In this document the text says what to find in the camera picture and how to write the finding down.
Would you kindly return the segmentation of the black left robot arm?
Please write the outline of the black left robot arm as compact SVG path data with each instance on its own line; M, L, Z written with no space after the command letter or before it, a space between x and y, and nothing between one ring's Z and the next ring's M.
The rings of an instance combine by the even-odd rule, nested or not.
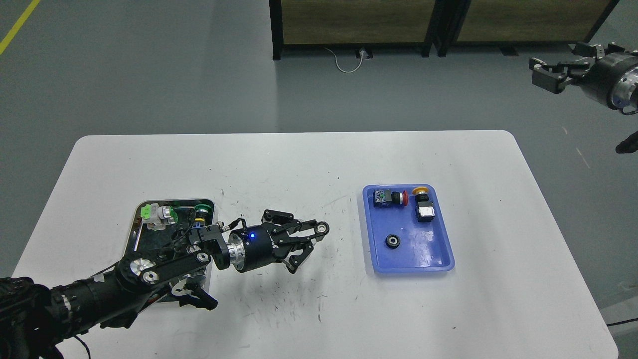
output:
M283 263L296 273L330 229L274 210L265 210L258 225L247 226L241 217L224 224L203 210L194 207L189 227L163 247L132 251L87 279L48 288L29 277L2 278L1 357L61 359L62 341L97 325L129 329L139 313L167 296L212 311L217 300L198 278L209 264L244 273Z

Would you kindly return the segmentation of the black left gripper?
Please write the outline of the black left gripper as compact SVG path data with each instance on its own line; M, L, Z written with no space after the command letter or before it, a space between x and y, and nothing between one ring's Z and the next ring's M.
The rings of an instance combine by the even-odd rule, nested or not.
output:
M266 209L262 225L230 232L229 243L237 248L233 266L240 273L256 270L273 263L283 263L291 274L310 256L325 234L316 233L320 222L302 220L292 213Z

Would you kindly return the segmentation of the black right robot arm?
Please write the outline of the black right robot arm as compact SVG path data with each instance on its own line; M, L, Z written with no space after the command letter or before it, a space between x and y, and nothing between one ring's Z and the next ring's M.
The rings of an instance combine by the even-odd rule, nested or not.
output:
M576 59L548 63L531 57L531 83L558 95L569 86L625 117L637 116L638 55L615 42L607 45L577 42L571 48Z

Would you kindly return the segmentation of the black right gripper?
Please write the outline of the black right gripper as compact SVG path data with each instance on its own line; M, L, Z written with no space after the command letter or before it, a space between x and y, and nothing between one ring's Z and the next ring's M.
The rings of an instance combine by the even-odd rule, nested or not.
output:
M535 57L529 59L531 84L553 94L581 84L588 97L608 108L637 107L636 54L625 52L625 48L615 42L606 45L577 42L572 54L577 58L557 64Z

